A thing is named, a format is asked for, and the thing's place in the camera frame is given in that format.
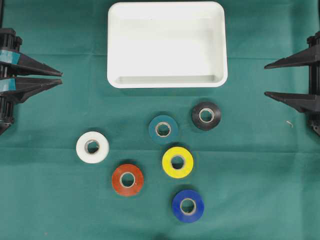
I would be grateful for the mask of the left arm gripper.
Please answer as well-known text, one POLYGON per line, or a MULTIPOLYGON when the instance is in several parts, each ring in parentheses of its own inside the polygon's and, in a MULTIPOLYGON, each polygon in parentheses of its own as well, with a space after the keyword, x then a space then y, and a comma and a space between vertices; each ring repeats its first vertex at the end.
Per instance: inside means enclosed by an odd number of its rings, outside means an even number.
POLYGON ((14 123, 15 103, 61 85, 60 79, 15 78, 17 75, 61 77, 62 73, 19 52, 23 40, 12 28, 0 29, 0 134, 14 123))

